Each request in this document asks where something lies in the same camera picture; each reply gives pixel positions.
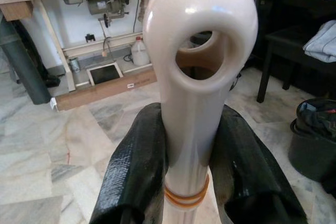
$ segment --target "chair leg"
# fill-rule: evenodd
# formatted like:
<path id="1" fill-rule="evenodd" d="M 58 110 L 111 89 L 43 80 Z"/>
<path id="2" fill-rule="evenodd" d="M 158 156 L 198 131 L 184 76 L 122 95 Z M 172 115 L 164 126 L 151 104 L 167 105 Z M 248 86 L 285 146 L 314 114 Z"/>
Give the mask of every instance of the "chair leg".
<path id="1" fill-rule="evenodd" d="M 297 63 L 294 61 L 290 62 L 289 68 L 288 68 L 288 74 L 284 80 L 284 84 L 282 85 L 282 89 L 284 90 L 288 90 L 290 87 L 290 84 L 292 83 L 295 75 L 296 75 L 296 71 L 295 69 L 297 68 Z"/>
<path id="2" fill-rule="evenodd" d="M 270 75 L 272 49 L 273 49 L 273 42 L 270 42 L 267 48 L 266 58 L 265 58 L 264 67 L 262 70 L 262 76 L 261 76 L 261 81 L 260 81 L 260 86 L 259 86 L 259 91 L 258 91 L 257 102 L 259 103 L 262 103 L 265 99 L 268 79 Z"/>

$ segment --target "light blue cloth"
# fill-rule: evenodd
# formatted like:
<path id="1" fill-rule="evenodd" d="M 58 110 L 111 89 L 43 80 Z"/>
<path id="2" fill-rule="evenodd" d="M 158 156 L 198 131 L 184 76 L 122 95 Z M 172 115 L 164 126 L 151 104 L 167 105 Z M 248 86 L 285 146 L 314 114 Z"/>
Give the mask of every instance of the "light blue cloth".
<path id="1" fill-rule="evenodd" d="M 323 24 L 303 49 L 308 56 L 328 63 L 336 62 L 336 20 Z"/>

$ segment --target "tiled floor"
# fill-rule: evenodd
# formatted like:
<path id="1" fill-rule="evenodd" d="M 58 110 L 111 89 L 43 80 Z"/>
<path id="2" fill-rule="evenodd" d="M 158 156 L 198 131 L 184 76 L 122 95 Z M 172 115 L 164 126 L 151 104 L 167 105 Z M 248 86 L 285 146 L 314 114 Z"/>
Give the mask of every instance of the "tiled floor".
<path id="1" fill-rule="evenodd" d="M 265 102 L 255 101 L 261 73 L 243 71 L 227 104 L 236 109 L 272 151 L 310 224 L 335 224 L 336 201 L 290 165 L 289 123 L 311 96 L 271 78 Z M 53 89 L 60 93 L 64 87 Z M 0 223 L 88 223 L 111 153 L 139 110 L 159 101 L 157 83 L 70 111 L 35 106 L 25 89 L 0 74 Z M 212 188 L 197 224 L 220 223 Z"/>

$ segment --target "orange rubber band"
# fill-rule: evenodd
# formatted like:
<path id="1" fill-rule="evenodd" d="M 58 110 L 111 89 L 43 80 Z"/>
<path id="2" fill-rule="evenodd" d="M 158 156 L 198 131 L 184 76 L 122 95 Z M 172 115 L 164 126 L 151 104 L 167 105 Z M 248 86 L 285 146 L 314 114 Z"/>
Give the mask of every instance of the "orange rubber band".
<path id="1" fill-rule="evenodd" d="M 206 194 L 206 191 L 208 189 L 209 186 L 209 174 L 206 176 L 206 180 L 205 180 L 205 185 L 203 187 L 203 189 L 196 195 L 193 196 L 188 196 L 188 197 L 183 197 L 183 196 L 179 196 L 176 195 L 174 193 L 172 193 L 166 186 L 164 186 L 164 194 L 166 196 L 166 198 L 174 205 L 181 207 L 181 208 L 193 208 L 196 207 L 197 205 L 199 205 Z M 193 202 L 193 203 L 182 203 L 182 201 L 187 201 L 187 200 L 193 200 L 193 199 L 198 199 L 197 201 Z"/>

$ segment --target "plastic jug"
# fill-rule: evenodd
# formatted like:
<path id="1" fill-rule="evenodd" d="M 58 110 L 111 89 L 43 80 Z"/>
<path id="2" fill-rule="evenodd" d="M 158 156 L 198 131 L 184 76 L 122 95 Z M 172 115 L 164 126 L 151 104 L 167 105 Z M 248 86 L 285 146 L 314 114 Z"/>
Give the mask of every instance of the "plastic jug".
<path id="1" fill-rule="evenodd" d="M 146 46 L 141 37 L 137 37 L 134 45 L 132 46 L 133 63 L 137 66 L 143 66 L 150 63 L 149 56 L 146 51 Z"/>

